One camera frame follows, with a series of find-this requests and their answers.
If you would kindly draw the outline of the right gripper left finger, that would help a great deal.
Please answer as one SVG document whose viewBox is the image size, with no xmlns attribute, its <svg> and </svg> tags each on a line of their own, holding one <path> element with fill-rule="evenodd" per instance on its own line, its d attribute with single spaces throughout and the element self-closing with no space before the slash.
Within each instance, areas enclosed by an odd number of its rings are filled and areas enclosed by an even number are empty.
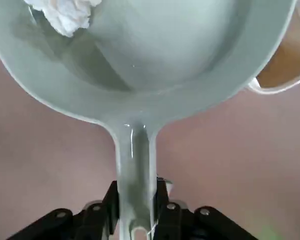
<svg viewBox="0 0 300 240">
<path fill-rule="evenodd" d="M 117 182 L 112 181 L 102 200 L 79 213 L 57 208 L 10 236 L 9 240 L 108 240 L 119 220 Z"/>
</svg>

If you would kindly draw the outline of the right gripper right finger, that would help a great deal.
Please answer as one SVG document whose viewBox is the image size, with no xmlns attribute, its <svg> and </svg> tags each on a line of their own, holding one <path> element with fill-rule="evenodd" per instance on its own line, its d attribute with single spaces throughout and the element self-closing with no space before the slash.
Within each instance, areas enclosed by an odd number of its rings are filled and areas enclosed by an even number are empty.
<svg viewBox="0 0 300 240">
<path fill-rule="evenodd" d="M 255 240 L 256 237 L 211 206 L 194 212 L 171 201 L 166 181 L 157 178 L 153 240 Z"/>
</svg>

